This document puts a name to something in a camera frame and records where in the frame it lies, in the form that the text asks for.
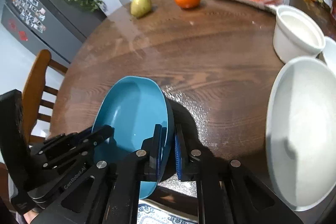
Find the person's left hand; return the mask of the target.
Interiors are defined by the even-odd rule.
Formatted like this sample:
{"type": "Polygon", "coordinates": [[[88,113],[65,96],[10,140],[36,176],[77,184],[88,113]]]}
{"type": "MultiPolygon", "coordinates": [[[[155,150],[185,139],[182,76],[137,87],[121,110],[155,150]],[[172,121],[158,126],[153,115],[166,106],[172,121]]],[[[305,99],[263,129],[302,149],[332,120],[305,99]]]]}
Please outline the person's left hand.
{"type": "Polygon", "coordinates": [[[27,222],[27,224],[30,224],[38,215],[39,215],[39,213],[37,213],[36,211],[30,210],[30,211],[26,212],[23,215],[23,217],[24,217],[25,221],[27,222]]]}

